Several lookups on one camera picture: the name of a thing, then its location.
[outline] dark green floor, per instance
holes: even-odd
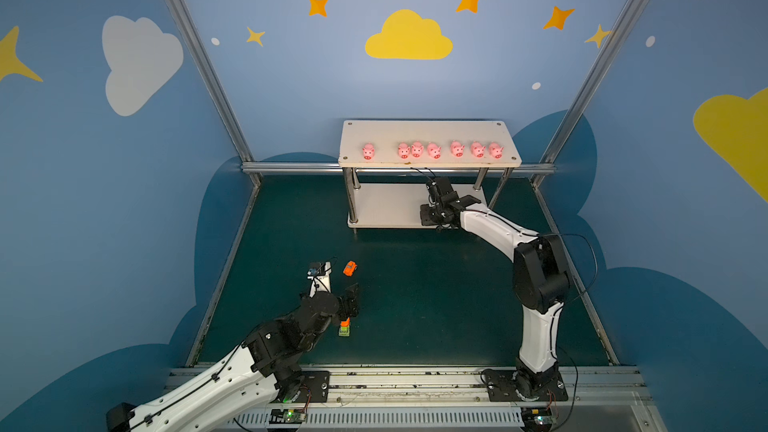
[[[496,183],[486,179],[486,197]],[[510,179],[495,210],[522,226],[549,230],[526,179]],[[220,359],[255,324],[293,310],[309,287],[307,265],[336,256],[332,290],[358,282],[360,316],[350,337],[331,327],[304,363],[514,364],[522,306],[504,254],[463,230],[355,234],[346,215],[341,177],[266,177],[199,361]],[[352,278],[342,273],[349,260],[358,264]],[[563,311],[558,344],[577,365],[608,365],[580,301]]]

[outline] white cloud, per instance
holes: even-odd
[[[101,45],[112,72],[107,101],[119,115],[136,113],[170,79],[184,61],[184,49],[173,34],[146,17],[136,22],[116,15],[104,22]]]

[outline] blue wallpaper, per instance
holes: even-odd
[[[626,0],[186,0],[255,158],[338,156],[345,118],[505,120],[514,135],[567,109]],[[574,10],[543,28],[554,7]],[[370,36],[394,12],[434,19],[453,43],[442,60],[382,60]],[[251,38],[249,29],[261,34]],[[535,83],[540,88],[533,89]],[[539,138],[544,146],[552,131]]]
[[[670,432],[722,430],[713,388],[744,397],[740,430],[765,427],[768,203],[693,122],[713,96],[768,87],[765,9],[651,0],[542,184],[562,232],[599,245],[595,307]]]
[[[14,364],[3,432],[50,428],[62,408],[57,429],[102,430],[113,402],[157,394],[189,351],[250,195],[186,51],[138,111],[116,113],[107,83],[120,64],[102,43],[112,16],[178,43],[163,0],[2,2],[0,361]],[[42,81],[5,75],[16,60]]]

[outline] lower shelf board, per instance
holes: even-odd
[[[472,184],[454,184],[459,197],[475,196],[485,204],[482,188]],[[422,226],[419,209],[427,204],[429,193],[425,184],[361,184],[354,191],[357,223],[351,228],[435,228]]]

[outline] pig figurine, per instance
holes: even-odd
[[[480,142],[473,142],[472,143],[472,154],[475,157],[482,157],[485,153],[485,146],[482,145]]]
[[[437,144],[430,142],[427,146],[427,153],[431,158],[440,158],[440,147]]]
[[[504,147],[500,146],[496,142],[491,142],[491,145],[488,146],[488,151],[491,153],[491,157],[502,158],[502,152],[504,152]]]
[[[413,154],[415,158],[419,158],[422,156],[423,153],[424,153],[424,146],[422,145],[422,143],[414,142],[413,145],[411,146],[411,154]]]
[[[411,153],[411,148],[408,147],[408,144],[405,142],[401,142],[397,147],[397,155],[400,156],[400,158],[408,158],[409,153]]]
[[[370,160],[371,158],[373,158],[373,144],[370,144],[370,143],[366,144],[362,148],[362,157],[365,160]]]
[[[461,157],[464,155],[464,146],[457,140],[454,140],[451,142],[451,154],[453,154],[456,157]]]

